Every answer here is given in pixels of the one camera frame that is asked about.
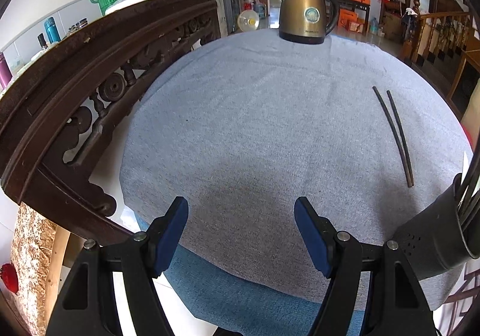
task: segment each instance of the kettle base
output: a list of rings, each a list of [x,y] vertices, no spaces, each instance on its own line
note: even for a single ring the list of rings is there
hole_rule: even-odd
[[[278,36],[290,42],[303,43],[307,45],[320,45],[325,41],[325,37],[302,37],[300,35],[293,35],[283,31],[278,32]]]

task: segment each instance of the gray tablecloth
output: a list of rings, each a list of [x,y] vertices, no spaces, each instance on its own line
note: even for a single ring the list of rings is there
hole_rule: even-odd
[[[373,85],[387,104],[391,90],[402,118],[410,189]],[[125,204],[147,222],[184,196],[191,212],[181,243],[197,255],[319,302],[328,281],[298,233],[295,199],[307,196],[337,230],[380,245],[452,183],[464,150],[441,97],[391,55],[331,35],[309,46],[261,30],[212,42],[155,81],[131,123],[121,184]],[[459,273],[421,283],[431,308]],[[365,277],[356,309],[367,291]]]

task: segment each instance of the screw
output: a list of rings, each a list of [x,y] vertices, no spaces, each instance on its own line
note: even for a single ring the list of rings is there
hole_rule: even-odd
[[[143,241],[147,238],[147,233],[145,232],[137,232],[134,235],[134,241]]]
[[[387,241],[387,246],[391,249],[391,250],[397,250],[398,249],[398,242],[394,241],[394,240],[388,240]]]
[[[88,239],[83,243],[83,247],[86,250],[92,250],[95,247],[95,245],[97,245],[97,242],[95,240],[92,240],[92,239]]]
[[[338,232],[337,239],[340,241],[348,241],[350,240],[350,235],[347,232]]]

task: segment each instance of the kettle label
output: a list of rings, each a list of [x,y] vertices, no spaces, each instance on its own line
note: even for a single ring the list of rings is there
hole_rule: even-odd
[[[305,10],[305,20],[309,23],[316,23],[320,20],[320,12],[314,7],[309,7]]]

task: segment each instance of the chopsticks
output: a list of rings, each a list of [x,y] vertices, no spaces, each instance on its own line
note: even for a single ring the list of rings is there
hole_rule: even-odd
[[[472,197],[475,187],[480,176],[480,142],[477,142],[475,151],[473,153],[472,161],[469,169],[465,174],[462,184],[460,185],[455,200],[459,202],[458,219],[465,234],[472,221],[475,220],[478,211],[480,210],[480,191],[477,191]]]
[[[402,138],[402,143],[400,143],[400,139],[397,134],[397,130],[395,129],[395,125],[393,123],[392,117],[390,116],[390,113],[388,112],[387,106],[385,102],[382,99],[382,96],[380,95],[380,92],[378,92],[378,89],[376,86],[373,86],[373,91],[377,95],[378,101],[380,102],[380,105],[382,106],[383,112],[385,113],[385,116],[387,117],[388,124],[390,125],[390,128],[392,129],[393,136],[395,138],[395,142],[397,143],[398,151],[400,153],[400,159],[402,160],[402,165],[403,165],[403,170],[405,171],[405,178],[407,186],[413,187],[414,181],[413,181],[413,171],[412,171],[412,164],[410,162],[410,154],[409,154],[409,149],[407,147],[407,141],[405,140],[405,134],[403,132],[403,127],[402,127],[402,122],[400,121],[400,116],[398,115],[397,107],[395,106],[395,102],[393,100],[392,94],[390,91],[387,91],[388,98],[390,100],[390,105],[392,106],[393,114],[395,116],[395,121],[397,122],[398,130],[400,133],[400,137]]]

